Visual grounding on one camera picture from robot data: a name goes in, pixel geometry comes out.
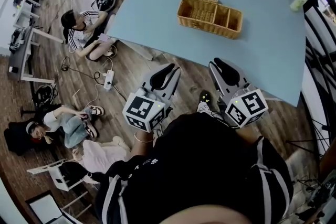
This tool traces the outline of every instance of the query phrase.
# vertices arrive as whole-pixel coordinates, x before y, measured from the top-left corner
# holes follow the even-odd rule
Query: person's hand
[[[87,121],[89,119],[88,113],[82,112],[82,111],[77,111],[76,116],[79,117],[83,121]]]
[[[44,138],[45,138],[48,145],[50,145],[52,143],[52,141],[54,140],[51,137],[49,137],[48,135],[45,135]]]
[[[101,40],[95,40],[94,42],[92,42],[93,44],[95,44],[95,45],[98,45],[98,44],[101,44],[102,43],[102,41]]]

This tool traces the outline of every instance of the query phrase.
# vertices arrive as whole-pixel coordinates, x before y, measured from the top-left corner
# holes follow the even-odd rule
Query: metal railing
[[[336,3],[334,0],[327,0],[328,4],[330,5],[331,10],[336,14]],[[323,24],[325,25],[329,35],[331,36],[331,39],[333,40],[335,47],[336,47],[336,37],[332,29],[330,28],[328,22],[324,18],[323,14],[320,12],[320,10],[317,7],[318,0],[308,0],[306,4],[304,5],[304,11],[308,11],[309,9],[313,8],[316,13],[319,15],[320,19],[322,20]],[[316,36],[318,42],[320,43],[325,56],[323,56],[321,53],[319,53],[315,48],[313,48],[312,44],[306,38],[306,65],[312,74],[312,78],[317,86],[319,96],[323,105],[323,110],[325,113],[326,123],[329,133],[329,139],[332,141],[335,136],[336,132],[336,105],[333,100],[332,90],[331,87],[333,87],[336,90],[336,84],[334,81],[336,81],[336,70],[333,65],[333,61],[330,56],[330,52],[328,51],[326,45],[323,42],[323,39],[320,37],[319,32],[316,30],[314,24],[309,19],[307,15],[305,15],[305,20],[309,27],[312,29],[314,35]],[[323,77],[323,82],[326,87],[327,96],[325,95],[325,91],[323,86],[320,84],[318,79],[313,73],[313,67],[315,67]]]

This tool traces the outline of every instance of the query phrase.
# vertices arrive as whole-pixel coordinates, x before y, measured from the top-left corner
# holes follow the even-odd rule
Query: desk
[[[207,66],[215,57],[240,66],[268,93],[296,106],[306,49],[303,11],[293,0],[219,0],[244,14],[236,40],[179,25],[181,0],[124,0],[108,35]]]
[[[46,38],[49,38],[61,44],[63,43],[63,40],[56,38],[54,36],[51,36],[43,31],[40,31],[30,26],[29,28],[26,29],[26,32],[25,32],[25,42],[18,48],[17,51],[15,51],[14,54],[11,54],[9,57],[8,72],[7,72],[8,77],[16,81],[25,80],[25,81],[54,84],[55,83],[54,80],[34,78],[32,74],[25,73],[26,62],[27,62],[29,55],[31,55],[31,46],[32,45],[36,47],[40,46],[39,43],[32,41],[33,34],[44,36]],[[10,67],[18,68],[18,72],[17,73],[9,72]]]
[[[32,13],[31,12],[31,9],[28,10],[25,8],[25,4],[29,2],[33,5],[36,5],[36,6],[40,6],[40,4],[36,3],[35,1],[32,1],[32,0],[22,0],[21,3],[20,3],[20,6],[17,8],[17,11],[16,11],[16,14],[15,14],[15,20],[14,20],[14,27],[16,28],[21,28],[22,26],[18,24],[18,21],[19,19],[22,17],[22,16],[26,16],[28,18],[36,18],[38,19],[40,16],[36,15],[35,13]]]

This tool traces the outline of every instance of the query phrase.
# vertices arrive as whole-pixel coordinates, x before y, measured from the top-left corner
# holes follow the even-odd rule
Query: woman sitting on floor
[[[72,155],[77,162],[65,162],[62,164],[63,174],[68,180],[77,182],[82,179],[82,171],[85,173],[105,174],[111,165],[117,161],[127,162],[131,155],[130,148],[125,141],[119,137],[113,137],[112,142],[98,143],[90,140],[83,142],[83,153],[80,149],[74,149]],[[98,182],[85,176],[83,180],[87,183],[97,184]]]
[[[99,35],[104,33],[102,23],[107,18],[106,12],[86,11],[75,12],[69,10],[61,18],[64,27],[66,43],[80,57],[86,57],[91,61],[97,61],[101,56],[113,55],[111,45],[116,41],[110,38],[107,42],[98,40]]]
[[[87,135],[97,137],[97,131],[91,124],[92,116],[104,115],[104,109],[100,106],[88,106],[83,111],[76,111],[71,106],[61,106],[47,113],[42,122],[30,121],[26,132],[34,139],[44,139],[51,144],[52,139],[46,133],[57,131],[60,127],[65,132],[64,145],[72,148],[85,139]]]

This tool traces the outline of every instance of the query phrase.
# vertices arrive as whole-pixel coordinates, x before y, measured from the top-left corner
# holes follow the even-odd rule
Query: power strip
[[[109,70],[107,71],[107,74],[104,74],[105,77],[105,82],[104,82],[104,89],[109,91],[112,88],[112,82],[114,78],[114,71]]]

